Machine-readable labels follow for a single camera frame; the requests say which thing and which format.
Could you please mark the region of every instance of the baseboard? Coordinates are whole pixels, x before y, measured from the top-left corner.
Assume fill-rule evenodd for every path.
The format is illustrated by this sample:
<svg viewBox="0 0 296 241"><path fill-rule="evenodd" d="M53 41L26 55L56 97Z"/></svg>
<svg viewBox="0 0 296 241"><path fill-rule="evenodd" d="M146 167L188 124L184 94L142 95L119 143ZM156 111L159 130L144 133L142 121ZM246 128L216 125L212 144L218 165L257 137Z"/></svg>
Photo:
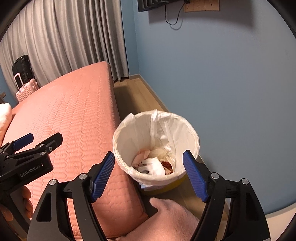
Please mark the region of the baseboard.
<svg viewBox="0 0 296 241"><path fill-rule="evenodd" d="M143 84L146 86L146 88L149 90L149 92L153 95L153 97L156 99L156 101L159 103L159 105L161 106L161 108L166 111L169 112L168 108L165 106L165 104L162 102L162 100L158 97L158 95L154 92L154 90L151 88L151 86L147 83L147 81L140 75L140 74L135 74L138 75L139 78Z"/></svg>
<svg viewBox="0 0 296 241"><path fill-rule="evenodd" d="M133 74L129 76L130 80L134 80L134 79L141 79L141 76L139 74Z"/></svg>

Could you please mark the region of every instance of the blue wall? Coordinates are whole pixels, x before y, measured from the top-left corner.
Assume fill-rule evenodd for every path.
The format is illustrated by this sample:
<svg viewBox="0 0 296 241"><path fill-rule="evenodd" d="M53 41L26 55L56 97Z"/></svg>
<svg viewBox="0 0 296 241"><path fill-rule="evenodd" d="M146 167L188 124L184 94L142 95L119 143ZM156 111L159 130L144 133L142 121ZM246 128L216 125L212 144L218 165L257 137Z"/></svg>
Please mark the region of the blue wall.
<svg viewBox="0 0 296 241"><path fill-rule="evenodd" d="M4 100L7 103L9 103L12 108L15 107L17 105L17 101L16 101L15 97L12 96L12 94L8 88L8 85L5 81L5 78L3 76L2 69L0 68L0 93L3 93L3 92L6 93Z"/></svg>
<svg viewBox="0 0 296 241"><path fill-rule="evenodd" d="M121 13L129 75L138 74L139 62L132 0L121 0Z"/></svg>
<svg viewBox="0 0 296 241"><path fill-rule="evenodd" d="M278 12L220 0L220 12L182 11L175 30L164 7L133 3L139 72L194 126L210 170L248 178L265 213L296 202L296 40ZM168 5L171 22L181 5Z"/></svg>

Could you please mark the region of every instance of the black cable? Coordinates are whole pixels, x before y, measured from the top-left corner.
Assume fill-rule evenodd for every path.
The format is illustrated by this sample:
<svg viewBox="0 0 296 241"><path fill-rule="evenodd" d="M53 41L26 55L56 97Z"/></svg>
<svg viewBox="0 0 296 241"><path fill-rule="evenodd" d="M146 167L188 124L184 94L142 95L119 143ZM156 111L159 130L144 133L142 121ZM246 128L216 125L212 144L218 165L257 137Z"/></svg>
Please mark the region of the black cable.
<svg viewBox="0 0 296 241"><path fill-rule="evenodd" d="M184 7L184 5L185 5L185 3L183 3L182 7L181 7L180 10L179 10L178 17L177 17L177 21L176 21L174 24L171 24L171 23L169 23L169 22L167 21L167 19L166 19L166 4L165 4L165 21L166 21L169 25L174 26L174 25L177 24L177 22L178 22L178 20L179 20L180 12L181 12L182 8Z"/></svg>

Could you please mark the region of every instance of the suitcase handle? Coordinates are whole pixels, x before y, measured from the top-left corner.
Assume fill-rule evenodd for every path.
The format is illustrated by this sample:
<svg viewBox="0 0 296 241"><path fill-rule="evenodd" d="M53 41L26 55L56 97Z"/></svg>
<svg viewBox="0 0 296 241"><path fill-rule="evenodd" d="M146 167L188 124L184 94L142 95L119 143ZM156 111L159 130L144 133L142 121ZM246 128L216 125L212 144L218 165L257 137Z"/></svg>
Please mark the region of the suitcase handle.
<svg viewBox="0 0 296 241"><path fill-rule="evenodd" d="M22 77L20 76L20 73L17 73L17 74L14 76L15 84L17 85L17 80L15 79L17 76L20 78L20 81L21 81L21 83L22 83L22 86L25 88L24 83L23 83L23 81L22 81Z"/></svg>

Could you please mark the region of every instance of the blue gripper pad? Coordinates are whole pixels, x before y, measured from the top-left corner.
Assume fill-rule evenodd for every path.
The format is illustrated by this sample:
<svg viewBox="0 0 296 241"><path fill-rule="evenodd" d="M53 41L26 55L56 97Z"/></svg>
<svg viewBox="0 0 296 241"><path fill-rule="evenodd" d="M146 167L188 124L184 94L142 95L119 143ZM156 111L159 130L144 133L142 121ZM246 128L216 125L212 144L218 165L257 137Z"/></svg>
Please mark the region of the blue gripper pad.
<svg viewBox="0 0 296 241"><path fill-rule="evenodd" d="M111 172L114 168L114 164L115 156L112 152L109 152L102 161L102 167L100 168L100 171L93 182L93 191L91 193L91 199L93 202L102 196Z"/></svg>
<svg viewBox="0 0 296 241"><path fill-rule="evenodd" d="M22 149L23 147L29 145L34 140L34 136L32 133L29 133L19 139L17 139L13 144L13 150L18 151Z"/></svg>
<svg viewBox="0 0 296 241"><path fill-rule="evenodd" d="M183 153L183 165L190 179L195 195L205 202L209 195L207 194L207 183L197 168L197 162L189 150Z"/></svg>

